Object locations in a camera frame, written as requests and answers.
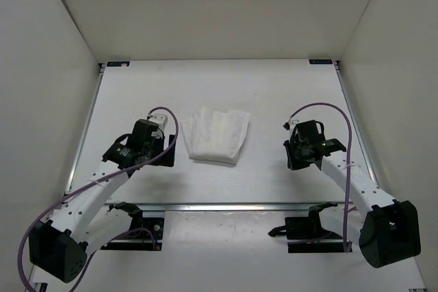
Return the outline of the white skirt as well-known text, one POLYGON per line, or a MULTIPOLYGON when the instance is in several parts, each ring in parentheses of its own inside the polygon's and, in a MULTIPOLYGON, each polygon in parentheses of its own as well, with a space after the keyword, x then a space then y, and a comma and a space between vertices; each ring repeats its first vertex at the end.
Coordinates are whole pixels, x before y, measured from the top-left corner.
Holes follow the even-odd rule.
POLYGON ((226 112, 201 107, 181 121, 185 148, 194 161, 235 165, 246 139, 250 114, 231 109, 226 112))

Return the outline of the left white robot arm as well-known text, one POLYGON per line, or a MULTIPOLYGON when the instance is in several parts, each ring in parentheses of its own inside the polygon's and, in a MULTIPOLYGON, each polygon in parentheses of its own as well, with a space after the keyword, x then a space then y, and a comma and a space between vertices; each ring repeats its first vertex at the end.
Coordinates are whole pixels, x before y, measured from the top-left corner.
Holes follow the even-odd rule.
POLYGON ((63 201, 62 206, 32 225, 28 234, 32 264, 58 278, 72 282, 87 260, 114 237, 139 234, 142 211, 128 202, 98 212, 133 174, 145 165, 172 167, 175 163, 175 134, 165 135, 166 114, 139 119, 133 130, 116 138, 105 151, 90 183, 63 201))

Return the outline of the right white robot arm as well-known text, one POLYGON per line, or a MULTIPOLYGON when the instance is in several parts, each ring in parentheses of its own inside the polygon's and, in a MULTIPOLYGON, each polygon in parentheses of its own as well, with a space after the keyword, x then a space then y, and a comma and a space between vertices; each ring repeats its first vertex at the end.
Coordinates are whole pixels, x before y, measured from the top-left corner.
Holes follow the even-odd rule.
POLYGON ((326 139, 321 122, 290 120, 283 126, 289 132, 283 144, 288 168, 302 170, 315 165, 353 203, 353 211, 334 202, 310 207, 307 231, 312 237, 327 233, 345 237, 374 268, 420 254, 418 214, 411 202, 396 200, 349 162, 346 147, 337 139, 326 139))

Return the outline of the left blue corner sticker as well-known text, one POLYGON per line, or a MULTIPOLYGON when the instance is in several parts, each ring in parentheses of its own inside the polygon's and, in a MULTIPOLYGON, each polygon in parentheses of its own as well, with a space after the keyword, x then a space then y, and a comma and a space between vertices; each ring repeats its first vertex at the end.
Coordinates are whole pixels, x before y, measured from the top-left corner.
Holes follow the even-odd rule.
POLYGON ((107 67, 128 67, 130 61, 109 61, 106 63, 107 67))

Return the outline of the left aluminium table rail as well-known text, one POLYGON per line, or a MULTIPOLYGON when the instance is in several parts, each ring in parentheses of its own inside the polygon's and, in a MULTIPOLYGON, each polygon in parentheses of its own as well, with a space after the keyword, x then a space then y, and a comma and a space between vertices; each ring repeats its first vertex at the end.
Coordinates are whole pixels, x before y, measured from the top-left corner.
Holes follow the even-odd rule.
POLYGON ((88 109, 88 113, 87 113, 87 116, 86 116, 86 121, 85 121, 83 130, 81 132, 81 136, 79 138, 79 143, 78 143, 78 147, 77 147, 76 152, 75 152, 75 156, 73 158, 73 163, 72 163, 72 165, 70 167, 70 171, 68 173, 68 179, 67 179, 67 182, 66 182, 66 187, 64 189, 64 196, 68 195, 72 191, 72 189, 73 189, 73 183, 74 183, 74 180, 75 180, 75 175, 76 175, 76 172, 77 172, 78 163, 79 163, 79 160, 80 160, 80 157, 81 157, 81 153, 82 153, 83 146, 84 146, 84 143, 85 143, 85 140, 86 140, 86 136, 88 134, 88 129, 89 129, 89 126, 90 126, 90 121, 92 119, 92 115, 93 115, 94 108, 95 108, 95 105, 96 105, 96 100, 97 100, 98 95, 99 95, 99 90, 100 90, 101 83, 102 83, 102 80, 103 80, 103 74, 105 72, 105 67, 106 67, 106 63, 99 63, 99 74, 98 74, 98 79, 97 79, 96 87, 95 87, 94 94, 93 94, 93 97, 92 97, 91 105, 90 105, 90 107, 88 109))

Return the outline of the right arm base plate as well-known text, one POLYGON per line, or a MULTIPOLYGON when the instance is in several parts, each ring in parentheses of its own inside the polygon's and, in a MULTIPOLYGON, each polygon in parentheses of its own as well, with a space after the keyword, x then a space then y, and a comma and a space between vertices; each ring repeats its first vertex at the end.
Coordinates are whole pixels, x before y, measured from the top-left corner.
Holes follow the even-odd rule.
POLYGON ((342 237, 317 228, 309 217, 286 217, 284 225, 271 229, 268 236, 285 237, 289 254, 344 253, 342 237))

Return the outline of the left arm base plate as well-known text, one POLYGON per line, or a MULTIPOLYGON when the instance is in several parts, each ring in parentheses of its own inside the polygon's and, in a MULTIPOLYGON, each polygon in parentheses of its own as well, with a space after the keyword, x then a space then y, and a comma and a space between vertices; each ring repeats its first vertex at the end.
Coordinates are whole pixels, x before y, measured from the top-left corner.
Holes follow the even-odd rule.
POLYGON ((110 241, 101 250, 159 252, 162 250, 164 225, 164 212, 143 212, 139 222, 131 222, 128 233, 110 241))

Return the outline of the right aluminium table rail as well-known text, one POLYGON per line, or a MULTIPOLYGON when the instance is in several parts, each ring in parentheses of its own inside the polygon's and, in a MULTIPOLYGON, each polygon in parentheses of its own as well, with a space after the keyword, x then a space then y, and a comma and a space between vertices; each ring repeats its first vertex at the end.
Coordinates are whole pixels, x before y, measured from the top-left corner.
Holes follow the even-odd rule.
POLYGON ((368 170, 368 174, 369 174, 371 180, 376 185, 379 186, 380 184, 379 184, 379 181, 376 177, 376 173, 375 173, 374 167, 372 165, 372 162, 371 162, 371 159, 370 159, 370 156, 368 153, 368 148, 367 148, 367 145, 366 145, 365 140, 363 138, 363 135, 361 133, 361 128, 360 128, 359 123, 357 121, 357 116, 356 116, 356 113, 355 113, 354 108, 352 106, 352 101, 351 101, 351 98, 350 98, 350 95, 348 92, 348 88, 347 88, 344 76, 342 74, 342 71, 341 71, 340 61, 334 61, 334 67, 335 67, 335 70, 337 72, 337 78, 338 78, 340 86, 342 88, 342 92, 343 92, 343 95, 344 95, 344 98, 345 98, 345 101, 347 104, 348 111, 350 113, 350 117, 352 118, 352 124, 355 128, 355 133, 356 133, 358 143, 359 143, 360 148, 361 148, 361 152, 362 152, 362 155, 363 155, 363 158, 365 161, 366 168, 368 170))

